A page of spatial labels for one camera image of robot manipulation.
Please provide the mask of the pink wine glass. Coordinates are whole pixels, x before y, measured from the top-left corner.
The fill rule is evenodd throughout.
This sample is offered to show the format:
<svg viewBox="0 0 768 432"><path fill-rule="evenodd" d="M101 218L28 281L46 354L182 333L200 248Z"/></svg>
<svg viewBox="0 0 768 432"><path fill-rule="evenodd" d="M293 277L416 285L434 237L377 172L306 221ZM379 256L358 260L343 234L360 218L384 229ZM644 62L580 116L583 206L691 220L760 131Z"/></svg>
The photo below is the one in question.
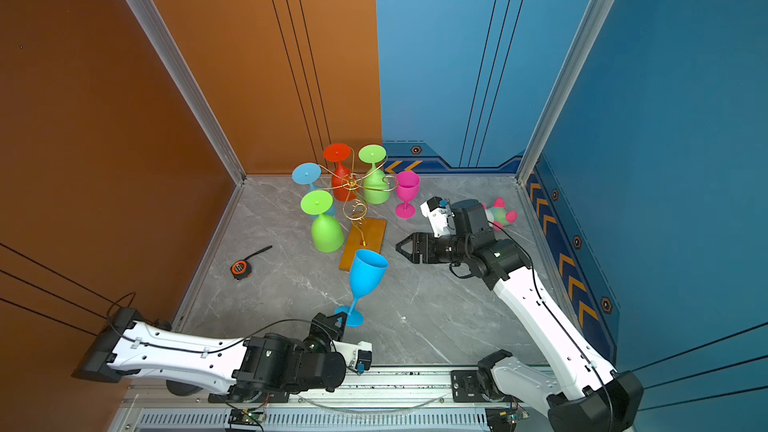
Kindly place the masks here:
<svg viewBox="0 0 768 432"><path fill-rule="evenodd" d="M410 219L416 212L412 201L419 193L420 177L413 171L402 171L397 174L396 194L401 200L395 208L395 214L401 219Z"/></svg>

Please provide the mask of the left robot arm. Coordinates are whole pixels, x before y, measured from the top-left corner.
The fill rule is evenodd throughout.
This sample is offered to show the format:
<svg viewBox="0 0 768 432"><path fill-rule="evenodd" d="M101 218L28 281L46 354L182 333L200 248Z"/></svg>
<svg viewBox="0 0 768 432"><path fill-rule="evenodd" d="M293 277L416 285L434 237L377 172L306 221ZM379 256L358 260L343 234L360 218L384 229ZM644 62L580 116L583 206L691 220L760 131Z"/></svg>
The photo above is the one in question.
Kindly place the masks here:
<svg viewBox="0 0 768 432"><path fill-rule="evenodd" d="M370 364L368 343L342 341L345 324L343 314L319 314L303 340L267 329L243 338L207 338L158 328L136 309L121 307L72 375L104 383L162 379L175 394L201 389L231 402L260 393L332 392L348 371L361 372Z"/></svg>

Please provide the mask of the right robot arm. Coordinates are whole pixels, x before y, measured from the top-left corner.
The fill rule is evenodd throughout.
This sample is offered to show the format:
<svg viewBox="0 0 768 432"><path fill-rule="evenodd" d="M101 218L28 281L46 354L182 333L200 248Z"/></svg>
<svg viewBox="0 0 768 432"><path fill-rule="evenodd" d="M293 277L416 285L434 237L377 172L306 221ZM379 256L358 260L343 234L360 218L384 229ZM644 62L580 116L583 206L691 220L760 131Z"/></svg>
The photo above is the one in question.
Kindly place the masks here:
<svg viewBox="0 0 768 432"><path fill-rule="evenodd" d="M479 361L477 383L491 401L517 399L546 416L555 431L627 431L644 388L631 372L618 372L579 332L541 284L528 252L477 200L421 204L431 225L395 246L413 264L468 267L520 320L551 368L545 374L506 350Z"/></svg>

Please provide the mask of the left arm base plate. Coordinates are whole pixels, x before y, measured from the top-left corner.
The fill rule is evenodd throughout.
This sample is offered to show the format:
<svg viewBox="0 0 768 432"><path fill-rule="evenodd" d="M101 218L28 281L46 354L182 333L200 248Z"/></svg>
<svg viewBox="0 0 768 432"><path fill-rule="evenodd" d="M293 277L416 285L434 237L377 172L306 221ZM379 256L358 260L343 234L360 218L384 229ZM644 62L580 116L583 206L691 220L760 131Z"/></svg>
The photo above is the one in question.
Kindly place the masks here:
<svg viewBox="0 0 768 432"><path fill-rule="evenodd" d="M253 406L269 405L272 403L287 403L290 395L285 391L266 391L258 388L254 382L238 380L224 394L209 394L208 403L224 404L230 403L237 407L245 407L247 404Z"/></svg>

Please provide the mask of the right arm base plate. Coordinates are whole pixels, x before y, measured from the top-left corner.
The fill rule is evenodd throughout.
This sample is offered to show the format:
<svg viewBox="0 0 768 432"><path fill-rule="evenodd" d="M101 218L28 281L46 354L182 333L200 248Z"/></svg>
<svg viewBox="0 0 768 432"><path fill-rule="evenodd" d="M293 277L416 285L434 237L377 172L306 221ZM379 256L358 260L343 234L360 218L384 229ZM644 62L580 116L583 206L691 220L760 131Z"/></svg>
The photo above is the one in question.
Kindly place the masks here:
<svg viewBox="0 0 768 432"><path fill-rule="evenodd" d="M517 397L502 395L487 374L478 369L459 369L449 373L453 401L456 403L504 403L516 405Z"/></svg>

